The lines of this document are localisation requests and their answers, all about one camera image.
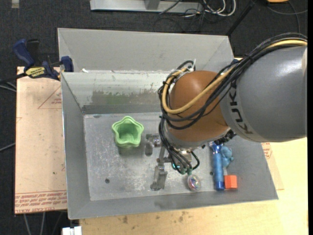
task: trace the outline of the dirt stain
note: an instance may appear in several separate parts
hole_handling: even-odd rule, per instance
[[[128,224],[128,217],[127,216],[123,217],[123,223]]]

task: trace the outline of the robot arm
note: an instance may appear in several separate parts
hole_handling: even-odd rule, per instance
[[[257,142],[305,137],[306,59],[307,38],[287,33],[219,74],[178,70],[160,89],[166,138],[192,149],[230,132]]]

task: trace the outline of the blue clamp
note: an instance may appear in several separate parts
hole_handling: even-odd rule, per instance
[[[24,67],[24,74],[28,75],[31,78],[51,78],[55,80],[60,80],[60,73],[54,70],[53,66],[50,65],[47,61],[43,61],[41,66],[34,66],[35,61],[26,46],[26,39],[18,40],[13,45],[13,52],[16,56],[26,62],[26,66]],[[61,58],[60,62],[56,64],[62,64],[65,67],[64,71],[73,72],[74,66],[72,60],[69,56],[64,56]]]

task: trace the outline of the blue toy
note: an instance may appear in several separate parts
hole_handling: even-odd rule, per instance
[[[221,154],[222,154],[223,167],[226,168],[229,166],[230,162],[234,160],[234,158],[232,157],[232,150],[226,146],[222,146]]]

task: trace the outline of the cardboard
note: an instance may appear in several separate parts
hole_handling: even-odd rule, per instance
[[[61,83],[17,80],[15,214],[67,209]]]

